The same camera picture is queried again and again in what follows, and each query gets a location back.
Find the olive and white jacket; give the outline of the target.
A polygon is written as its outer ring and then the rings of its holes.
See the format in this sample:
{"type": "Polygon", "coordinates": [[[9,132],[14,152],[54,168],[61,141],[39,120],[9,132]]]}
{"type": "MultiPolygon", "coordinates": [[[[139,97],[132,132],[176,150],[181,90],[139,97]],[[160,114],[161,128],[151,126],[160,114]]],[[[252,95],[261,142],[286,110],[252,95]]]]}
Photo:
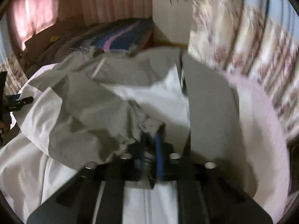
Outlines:
{"type": "MultiPolygon", "coordinates": [[[[18,135],[1,149],[1,203],[29,216],[91,162],[111,162],[165,126],[177,155],[218,167],[243,186],[244,145],[237,93],[179,48],[133,57],[75,52],[21,89],[31,104],[14,112],[18,135]]],[[[178,223],[176,183],[125,187],[122,223],[178,223]]]]}

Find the blue floral curtain left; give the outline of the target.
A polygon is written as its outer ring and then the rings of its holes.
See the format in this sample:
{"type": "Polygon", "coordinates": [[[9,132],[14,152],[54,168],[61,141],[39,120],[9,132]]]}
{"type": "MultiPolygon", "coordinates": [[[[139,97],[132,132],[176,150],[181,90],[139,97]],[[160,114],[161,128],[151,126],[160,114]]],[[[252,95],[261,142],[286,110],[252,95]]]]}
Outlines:
{"type": "Polygon", "coordinates": [[[6,95],[17,94],[27,82],[27,77],[22,70],[15,53],[13,52],[8,30],[6,14],[1,18],[1,71],[7,72],[4,87],[6,95]]]}

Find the blue floral curtain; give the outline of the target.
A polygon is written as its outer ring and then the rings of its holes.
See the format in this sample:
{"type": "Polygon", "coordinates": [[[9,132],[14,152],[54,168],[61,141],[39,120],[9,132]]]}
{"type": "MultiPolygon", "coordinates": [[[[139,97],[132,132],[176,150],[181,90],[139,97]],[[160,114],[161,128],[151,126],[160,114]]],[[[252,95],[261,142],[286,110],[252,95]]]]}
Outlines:
{"type": "Polygon", "coordinates": [[[6,95],[17,94],[27,82],[27,77],[22,70],[15,53],[13,52],[8,30],[6,14],[1,18],[1,71],[7,72],[4,87],[6,95]]]}
{"type": "Polygon", "coordinates": [[[287,140],[298,136],[298,13],[289,0],[193,0],[188,52],[259,83],[287,140]]]}

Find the pink window curtain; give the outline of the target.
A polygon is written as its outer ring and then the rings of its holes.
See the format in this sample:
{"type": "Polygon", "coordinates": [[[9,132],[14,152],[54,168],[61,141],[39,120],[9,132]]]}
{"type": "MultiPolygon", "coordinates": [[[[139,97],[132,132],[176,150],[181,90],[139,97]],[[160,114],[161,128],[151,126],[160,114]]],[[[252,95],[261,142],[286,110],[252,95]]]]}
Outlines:
{"type": "Polygon", "coordinates": [[[13,0],[10,7],[13,31],[20,51],[25,42],[48,27],[58,18],[59,0],[13,0]]]}

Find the dark framed object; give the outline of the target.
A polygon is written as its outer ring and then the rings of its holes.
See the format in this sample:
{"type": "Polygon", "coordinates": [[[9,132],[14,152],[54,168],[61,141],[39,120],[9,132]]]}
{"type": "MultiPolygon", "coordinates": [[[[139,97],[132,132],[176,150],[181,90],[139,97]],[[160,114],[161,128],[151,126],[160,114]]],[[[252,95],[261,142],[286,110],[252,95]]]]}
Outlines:
{"type": "Polygon", "coordinates": [[[290,193],[298,191],[298,138],[289,146],[290,193]]]}

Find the blue floral curtain right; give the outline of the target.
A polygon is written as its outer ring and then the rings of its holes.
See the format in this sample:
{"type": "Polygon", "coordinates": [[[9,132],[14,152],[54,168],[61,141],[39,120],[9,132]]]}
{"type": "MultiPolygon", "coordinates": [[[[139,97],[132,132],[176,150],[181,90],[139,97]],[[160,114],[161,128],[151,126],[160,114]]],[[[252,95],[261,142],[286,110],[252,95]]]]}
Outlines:
{"type": "Polygon", "coordinates": [[[298,136],[298,13],[289,0],[193,0],[188,52],[259,83],[287,140],[298,136]]]}

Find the white wardrobe with decals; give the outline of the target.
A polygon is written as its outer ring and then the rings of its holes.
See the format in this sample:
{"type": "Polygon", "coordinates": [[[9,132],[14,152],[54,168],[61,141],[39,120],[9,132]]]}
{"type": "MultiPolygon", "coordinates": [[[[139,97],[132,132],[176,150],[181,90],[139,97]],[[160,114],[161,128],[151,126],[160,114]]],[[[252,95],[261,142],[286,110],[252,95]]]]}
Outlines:
{"type": "Polygon", "coordinates": [[[187,45],[192,21],[193,0],[152,0],[154,40],[187,45]]]}

